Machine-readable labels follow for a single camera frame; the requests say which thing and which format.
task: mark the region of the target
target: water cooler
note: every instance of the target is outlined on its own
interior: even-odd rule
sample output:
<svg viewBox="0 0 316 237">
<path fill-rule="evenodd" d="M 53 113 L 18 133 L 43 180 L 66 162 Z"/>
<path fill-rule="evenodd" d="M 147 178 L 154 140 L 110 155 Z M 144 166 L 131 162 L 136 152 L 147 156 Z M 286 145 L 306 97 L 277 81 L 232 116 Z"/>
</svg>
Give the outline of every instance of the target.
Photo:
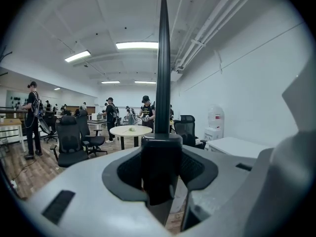
<svg viewBox="0 0 316 237">
<path fill-rule="evenodd" d="M 221 139 L 223 138 L 223 133 L 224 111 L 218 105 L 211 105 L 208 110 L 208 127 L 204 131 L 204 139 L 206 141 Z"/>
</svg>

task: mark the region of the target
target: mesh office chair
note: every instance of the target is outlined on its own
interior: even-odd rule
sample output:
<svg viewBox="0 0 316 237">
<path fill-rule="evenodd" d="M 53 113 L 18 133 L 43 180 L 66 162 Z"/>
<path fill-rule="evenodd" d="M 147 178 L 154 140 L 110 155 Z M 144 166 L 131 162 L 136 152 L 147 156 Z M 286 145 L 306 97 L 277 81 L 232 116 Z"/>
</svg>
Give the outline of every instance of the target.
<svg viewBox="0 0 316 237">
<path fill-rule="evenodd" d="M 87 154 L 95 154 L 95 156 L 97 156 L 97 152 L 104 152 L 107 154 L 107 151 L 100 149 L 100 146 L 103 145 L 105 141 L 104 136 L 98 136 L 98 132 L 102 131 L 102 129 L 95 129 L 94 131 L 96 131 L 96 134 L 90 135 L 90 129 L 87 123 L 87 115 L 87 111 L 80 110 L 80 115 L 76 118 L 81 133 L 81 142 L 88 142 L 88 144 L 84 145 L 86 147 Z"/>
<path fill-rule="evenodd" d="M 198 138 L 195 136 L 195 118 L 192 115 L 180 115 L 180 117 L 181 120 L 174 121 L 174 129 L 176 134 L 182 137 L 183 145 L 204 149 L 206 145 L 205 140 L 200 140 L 202 144 L 196 145 L 196 139 Z"/>
<path fill-rule="evenodd" d="M 44 137 L 44 141 L 45 139 L 46 139 L 46 143 L 48 143 L 48 141 L 51 139 L 54 139 L 55 141 L 57 141 L 57 134 L 56 134 L 57 117 L 54 115 L 54 112 L 46 112 L 45 116 L 43 117 L 43 120 L 48 126 L 48 131 L 47 129 L 43 129 L 43 127 L 41 126 L 42 131 L 44 133 L 47 133 L 47 136 Z"/>
<path fill-rule="evenodd" d="M 60 167 L 69 167 L 77 162 L 89 159 L 80 141 L 80 130 L 75 117 L 64 116 L 57 126 L 59 139 L 59 157 L 56 153 L 57 145 L 52 145 L 51 150 Z"/>
</svg>

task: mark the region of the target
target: white ceiling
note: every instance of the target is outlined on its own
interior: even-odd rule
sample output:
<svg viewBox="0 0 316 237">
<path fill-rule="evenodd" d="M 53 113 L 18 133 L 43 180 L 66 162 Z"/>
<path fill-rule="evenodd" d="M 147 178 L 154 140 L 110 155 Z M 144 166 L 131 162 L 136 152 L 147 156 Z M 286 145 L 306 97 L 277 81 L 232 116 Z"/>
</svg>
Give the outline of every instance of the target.
<svg viewBox="0 0 316 237">
<path fill-rule="evenodd" d="M 188 30 L 196 35 L 218 1 L 167 0 L 171 64 Z M 34 22 L 28 34 L 40 38 L 38 42 L 29 40 L 28 45 L 47 51 L 47 59 L 37 60 L 42 64 L 47 61 L 50 69 L 69 69 L 93 84 L 104 80 L 119 80 L 121 84 L 156 81 L 156 50 L 118 50 L 115 44 L 158 41 L 160 0 L 31 0 L 25 10 Z M 62 64 L 74 52 L 84 50 L 89 50 L 91 57 Z"/>
</svg>

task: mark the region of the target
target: black slot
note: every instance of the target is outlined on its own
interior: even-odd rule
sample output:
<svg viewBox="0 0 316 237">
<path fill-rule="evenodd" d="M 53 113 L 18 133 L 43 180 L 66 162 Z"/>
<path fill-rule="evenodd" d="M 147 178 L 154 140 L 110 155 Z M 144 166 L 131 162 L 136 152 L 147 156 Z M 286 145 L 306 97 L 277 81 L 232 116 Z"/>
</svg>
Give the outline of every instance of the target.
<svg viewBox="0 0 316 237">
<path fill-rule="evenodd" d="M 246 165 L 246 164 L 243 164 L 243 163 L 238 163 L 236 165 L 236 167 L 244 169 L 244 170 L 247 170 L 247 171 L 251 171 L 252 170 L 252 166 L 249 166 L 249 165 Z"/>
<path fill-rule="evenodd" d="M 48 205 L 42 215 L 57 225 L 74 195 L 75 193 L 71 191 L 61 191 Z"/>
</svg>

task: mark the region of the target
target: backpack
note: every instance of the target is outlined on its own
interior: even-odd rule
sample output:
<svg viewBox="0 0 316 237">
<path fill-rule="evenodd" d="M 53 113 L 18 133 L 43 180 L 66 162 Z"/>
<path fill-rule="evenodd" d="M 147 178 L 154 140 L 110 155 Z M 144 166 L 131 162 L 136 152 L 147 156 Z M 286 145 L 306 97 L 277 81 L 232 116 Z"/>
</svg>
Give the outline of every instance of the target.
<svg viewBox="0 0 316 237">
<path fill-rule="evenodd" d="M 33 93 L 35 95 L 35 101 L 32 104 L 32 112 L 33 112 L 34 116 L 38 118 L 40 115 L 40 99 L 39 99 L 36 91 L 33 91 Z"/>
</svg>

